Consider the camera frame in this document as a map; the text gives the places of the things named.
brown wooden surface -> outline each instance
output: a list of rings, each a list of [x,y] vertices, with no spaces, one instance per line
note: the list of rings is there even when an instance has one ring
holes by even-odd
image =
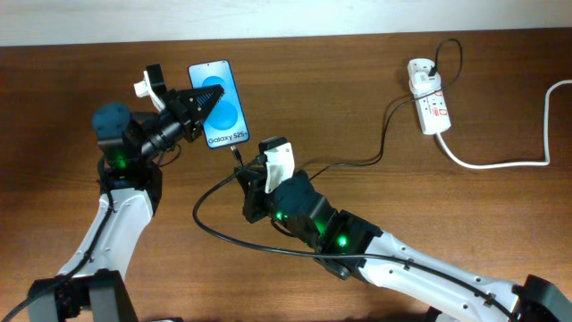
[[[570,29],[0,48],[0,315],[79,246],[97,210],[101,152],[91,116],[109,101],[153,110],[133,93],[146,65],[160,63],[167,85],[183,89],[188,65],[229,59],[251,131],[242,155],[249,160],[260,140],[283,135],[298,167],[313,173],[339,157],[375,155],[388,106],[408,96],[407,61],[433,57],[448,37],[462,41],[466,60],[445,92],[450,148],[477,164],[542,159],[544,93],[572,78]],[[447,81],[457,52],[442,53]],[[556,90],[551,102],[548,167],[455,165],[421,133],[410,106],[393,119],[381,164],[333,170],[315,188],[336,208],[437,258],[518,283],[539,275],[572,297],[572,87]],[[161,205],[129,266],[140,318],[323,321],[426,310],[403,294],[339,281],[312,260],[203,233],[191,209],[235,161],[203,140],[183,148],[164,169]],[[251,242],[304,248],[266,220],[248,224],[242,199],[233,182],[200,215]]]

phone screen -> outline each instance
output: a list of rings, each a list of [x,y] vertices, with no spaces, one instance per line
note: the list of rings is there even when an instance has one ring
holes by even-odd
[[[232,78],[228,61],[191,65],[190,83],[193,88],[219,84],[224,94],[205,121],[206,144],[220,148],[246,142],[249,139],[247,122],[242,113],[239,93]]]

white extension cord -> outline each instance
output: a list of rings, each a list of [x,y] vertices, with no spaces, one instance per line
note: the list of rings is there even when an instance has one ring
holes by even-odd
[[[555,90],[557,87],[565,84],[572,84],[572,80],[562,80],[552,85],[546,92],[546,97],[544,98],[544,134],[543,134],[544,161],[519,161],[519,162],[499,163],[494,165],[471,165],[459,160],[457,157],[455,157],[455,155],[453,155],[453,153],[450,151],[449,147],[447,147],[447,144],[443,140],[443,137],[441,136],[440,132],[436,132],[435,136],[437,137],[437,140],[439,141],[441,148],[443,149],[443,151],[445,151],[447,156],[451,158],[451,160],[453,160],[456,164],[464,166],[469,169],[484,170],[484,169],[496,169],[509,166],[546,166],[551,162],[551,154],[548,149],[548,110],[550,107],[549,103],[550,95],[552,91]]]

